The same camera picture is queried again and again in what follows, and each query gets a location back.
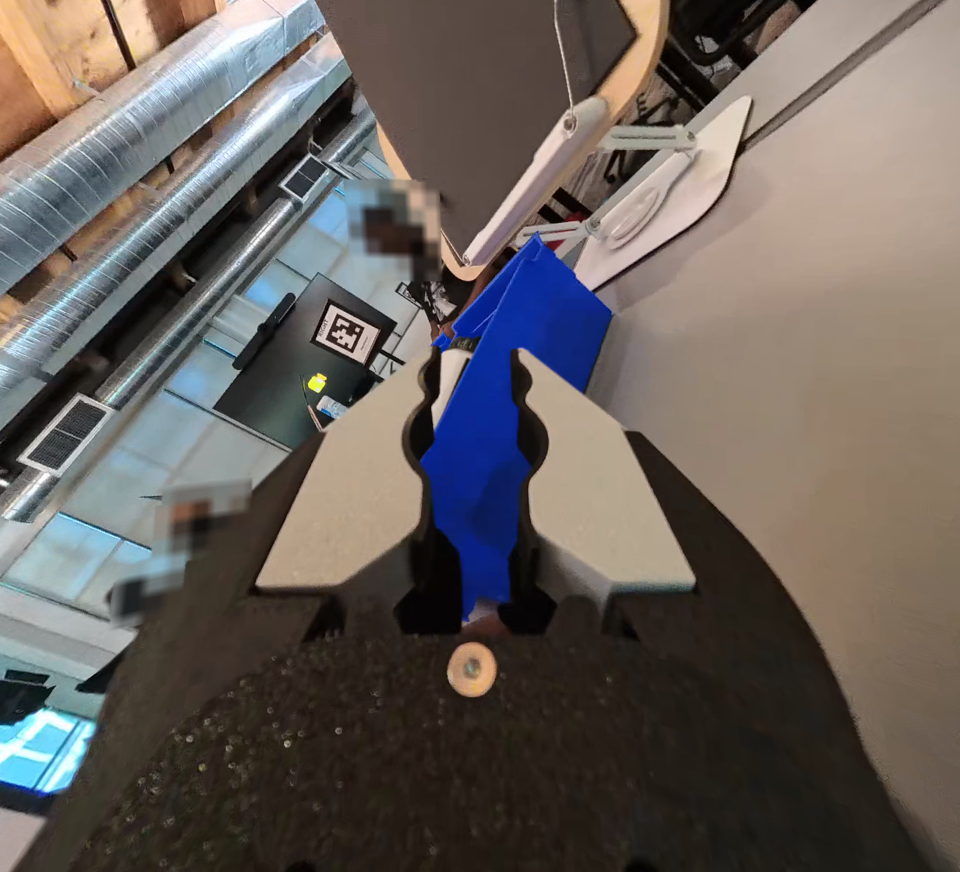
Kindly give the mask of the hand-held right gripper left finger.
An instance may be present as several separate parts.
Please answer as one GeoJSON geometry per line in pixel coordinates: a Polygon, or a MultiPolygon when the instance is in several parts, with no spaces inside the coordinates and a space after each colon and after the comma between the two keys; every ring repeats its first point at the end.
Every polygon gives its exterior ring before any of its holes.
{"type": "Polygon", "coordinates": [[[343,616],[377,602],[406,634],[460,631],[460,559],[436,525],[423,465],[441,370],[432,347],[327,427],[257,591],[325,594],[343,616]]]}

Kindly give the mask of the large black screen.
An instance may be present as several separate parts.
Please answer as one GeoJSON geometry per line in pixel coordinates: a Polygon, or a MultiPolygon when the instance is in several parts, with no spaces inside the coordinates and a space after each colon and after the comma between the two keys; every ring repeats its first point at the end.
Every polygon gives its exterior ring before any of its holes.
{"type": "Polygon", "coordinates": [[[359,402],[382,378],[373,370],[312,346],[309,333],[316,326],[326,299],[335,299],[354,311],[384,315],[325,276],[315,276],[300,295],[287,294],[261,323],[236,357],[237,375],[214,405],[216,412],[283,446],[296,448],[359,402]],[[327,384],[321,395],[306,381],[322,373],[327,384]]]}

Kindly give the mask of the blue plastic bin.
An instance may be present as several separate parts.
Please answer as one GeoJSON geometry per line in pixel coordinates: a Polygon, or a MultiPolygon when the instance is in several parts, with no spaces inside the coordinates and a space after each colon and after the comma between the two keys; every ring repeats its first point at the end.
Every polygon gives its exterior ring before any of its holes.
{"type": "Polygon", "coordinates": [[[514,350],[528,350],[583,392],[611,311],[538,237],[529,239],[454,326],[477,339],[421,465],[433,518],[461,566],[461,617],[478,601],[511,598],[509,559],[519,537],[522,482],[531,464],[518,444],[514,350]]]}

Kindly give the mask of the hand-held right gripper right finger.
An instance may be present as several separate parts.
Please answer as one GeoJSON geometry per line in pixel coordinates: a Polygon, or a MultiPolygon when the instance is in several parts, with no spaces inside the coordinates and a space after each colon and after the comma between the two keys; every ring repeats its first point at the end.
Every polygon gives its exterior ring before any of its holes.
{"type": "Polygon", "coordinates": [[[623,426],[529,350],[510,354],[518,491],[501,621],[540,635],[582,598],[606,620],[625,596],[690,593],[697,580],[623,426]]]}

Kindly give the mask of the black framed marker sign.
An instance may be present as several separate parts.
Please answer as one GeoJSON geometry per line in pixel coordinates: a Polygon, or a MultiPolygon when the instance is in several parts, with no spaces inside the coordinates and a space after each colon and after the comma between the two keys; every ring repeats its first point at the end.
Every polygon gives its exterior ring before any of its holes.
{"type": "Polygon", "coordinates": [[[395,322],[372,312],[354,311],[335,299],[326,299],[309,343],[344,360],[368,368],[393,333],[395,322]]]}

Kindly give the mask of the black wooden book stand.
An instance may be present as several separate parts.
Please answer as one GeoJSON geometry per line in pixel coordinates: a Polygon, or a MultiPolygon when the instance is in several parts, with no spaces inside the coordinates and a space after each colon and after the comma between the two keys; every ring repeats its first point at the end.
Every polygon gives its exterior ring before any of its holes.
{"type": "MultiPolygon", "coordinates": [[[[439,194],[442,261],[473,280],[490,258],[474,239],[569,109],[552,0],[316,0],[377,120],[400,178],[439,194]]],[[[535,212],[647,89],[665,47],[669,0],[560,0],[577,101],[605,115],[543,171],[535,212]]]]}

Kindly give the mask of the silver pipe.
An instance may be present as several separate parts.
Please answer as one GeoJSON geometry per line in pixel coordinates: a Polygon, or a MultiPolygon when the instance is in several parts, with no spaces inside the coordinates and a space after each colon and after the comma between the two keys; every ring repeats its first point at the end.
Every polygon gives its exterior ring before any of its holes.
{"type": "MultiPolygon", "coordinates": [[[[66,470],[90,462],[93,443],[103,430],[114,431],[119,416],[132,401],[143,398],[151,386],[184,360],[204,329],[230,298],[248,287],[299,230],[308,213],[318,206],[348,175],[348,167],[365,153],[365,143],[377,128],[371,110],[356,115],[321,151],[319,159],[327,173],[304,206],[297,206],[283,192],[221,257],[211,271],[145,336],[118,368],[95,390],[91,398],[116,410],[99,434],[66,470]]],[[[23,466],[21,473],[2,489],[2,519],[30,523],[48,504],[61,478],[23,466]]]]}

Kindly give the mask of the silver ventilation duct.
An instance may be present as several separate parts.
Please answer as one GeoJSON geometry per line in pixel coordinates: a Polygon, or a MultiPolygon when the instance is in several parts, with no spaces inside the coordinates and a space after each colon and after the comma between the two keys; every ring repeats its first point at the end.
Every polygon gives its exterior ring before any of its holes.
{"type": "Polygon", "coordinates": [[[237,0],[4,158],[1,292],[322,25],[315,0],[237,0]]]}
{"type": "Polygon", "coordinates": [[[2,323],[2,424],[258,175],[351,77],[326,32],[101,245],[2,323]]]}

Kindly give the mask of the white air vent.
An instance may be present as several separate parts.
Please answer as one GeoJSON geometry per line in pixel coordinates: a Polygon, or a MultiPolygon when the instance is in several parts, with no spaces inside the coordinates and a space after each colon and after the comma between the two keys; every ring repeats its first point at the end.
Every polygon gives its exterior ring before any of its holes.
{"type": "Polygon", "coordinates": [[[61,478],[86,450],[116,410],[76,394],[16,459],[25,468],[61,478]]]}
{"type": "Polygon", "coordinates": [[[308,154],[284,177],[279,188],[297,206],[304,206],[327,172],[321,159],[308,154]]]}

